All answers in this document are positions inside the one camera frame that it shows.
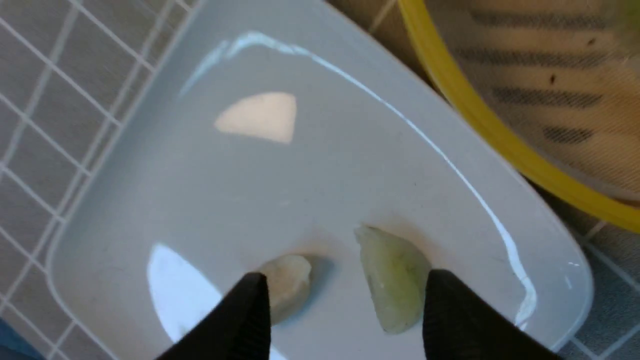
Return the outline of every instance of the mesh strainer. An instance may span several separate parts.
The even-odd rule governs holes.
[[[436,86],[558,197],[640,232],[640,61],[607,0],[399,0]]]

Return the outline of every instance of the white dish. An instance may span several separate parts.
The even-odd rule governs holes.
[[[239,278],[316,257],[289,359],[423,359],[377,323],[353,229],[413,241],[544,345],[593,297],[529,185],[431,89],[321,2],[211,1],[52,246],[55,296],[120,359],[152,359]]]

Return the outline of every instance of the white food piece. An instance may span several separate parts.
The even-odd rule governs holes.
[[[267,277],[272,325],[302,308],[309,297],[311,275],[311,263],[304,256],[280,256],[258,271]]]
[[[370,226],[355,229],[378,321],[399,334],[421,318],[431,264],[411,242]]]

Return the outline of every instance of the gray tile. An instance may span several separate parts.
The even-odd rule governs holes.
[[[49,55],[70,9],[66,0],[4,0],[0,13],[11,27]]]
[[[8,176],[0,181],[0,226],[27,251],[35,248],[51,214]]]
[[[67,203],[65,205],[65,208],[62,211],[62,217],[66,218],[67,216],[69,216],[69,211],[71,210],[71,207],[76,203],[76,200],[78,198],[78,194],[82,190],[82,188],[85,185],[87,179],[88,179],[88,177],[86,175],[84,175],[84,174],[80,175],[80,181],[76,185],[76,188],[74,189],[74,192],[71,194],[71,197],[69,197],[69,201],[67,201]]]
[[[45,240],[44,246],[42,247],[42,249],[40,249],[40,252],[36,257],[36,261],[39,262],[42,266],[47,266],[47,254],[49,253],[49,245],[51,245],[51,241],[56,236],[56,233],[58,232],[60,226],[60,222],[56,221],[56,223],[53,225],[51,233],[49,233],[49,236]]]
[[[50,344],[42,336],[38,335],[13,309],[6,308],[2,313],[2,319],[40,354],[46,356],[49,353],[51,350]]]
[[[53,208],[76,173],[76,166],[30,126],[24,130],[8,167]]]
[[[104,116],[57,74],[52,74],[33,116],[62,148],[82,162]]]
[[[44,63],[1,26],[0,49],[0,93],[24,110]]]
[[[582,350],[570,342],[560,349],[558,355],[565,360],[591,360],[587,354],[583,353]]]
[[[13,130],[20,121],[18,114],[9,109],[9,107],[0,102],[0,158],[4,156],[4,152],[11,142]]]
[[[6,295],[26,263],[27,257],[0,234],[0,293]]]
[[[156,14],[162,10],[162,7],[167,2],[167,0],[135,0],[144,3]]]
[[[136,74],[136,78],[131,83],[131,87],[127,91],[127,95],[125,95],[124,100],[118,107],[118,110],[115,113],[115,118],[123,121],[125,116],[127,115],[127,111],[131,108],[135,100],[138,98],[138,95],[142,91],[142,88],[147,83],[147,79],[149,77],[150,71],[146,67],[140,67],[140,70]]]
[[[76,20],[59,66],[108,109],[124,83],[134,58],[83,14]]]
[[[556,212],[558,217],[576,230],[578,234],[585,235],[598,223],[599,220],[597,218],[574,208],[546,190],[537,186],[535,186],[535,189],[545,199],[549,207]]]
[[[640,234],[607,225],[591,240],[616,265],[640,282]]]
[[[425,81],[428,80],[426,72],[422,68],[418,56],[413,50],[411,40],[404,28],[404,21],[398,5],[395,5],[380,26],[373,32],[373,37],[386,47],[398,60],[413,70]]]
[[[351,21],[367,30],[387,0],[328,0]]]
[[[185,9],[180,5],[175,4],[171,8],[171,11],[169,11],[169,15],[166,17],[166,23],[175,31],[180,28],[180,25],[184,22],[186,17],[187,11],[185,11]]]
[[[589,251],[585,252],[595,282],[591,312],[576,334],[596,355],[640,322],[640,294]]]
[[[640,359],[640,331],[633,335],[622,347],[608,357],[609,360],[637,360]]]
[[[132,49],[139,51],[156,15],[139,1],[84,0],[84,7]]]
[[[35,266],[29,269],[11,303],[50,340],[57,340],[71,323],[51,295],[45,274]]]
[[[96,166],[100,163],[100,159],[104,155],[104,152],[108,149],[109,144],[111,143],[111,139],[116,135],[116,126],[113,124],[109,124],[109,128],[107,128],[106,133],[98,143],[98,147],[95,150],[95,154],[93,154],[93,158],[89,161],[89,165],[87,169],[89,171],[95,171]]]
[[[179,22],[177,19],[183,19],[186,16],[186,10],[181,6],[174,6],[168,19],[173,19],[174,22]],[[151,49],[147,56],[147,60],[153,66],[157,65],[158,60],[162,57],[167,47],[171,43],[173,36],[175,35],[175,29],[165,24],[162,30],[158,33],[156,41],[151,45]]]
[[[111,357],[78,327],[74,327],[69,333],[60,350],[69,360],[111,360]]]

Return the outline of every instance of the yellow bowl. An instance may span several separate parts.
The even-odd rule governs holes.
[[[418,58],[447,100],[507,161],[544,189],[586,213],[640,233],[640,209],[598,193],[555,167],[505,125],[467,81],[438,34],[424,0],[399,0]]]

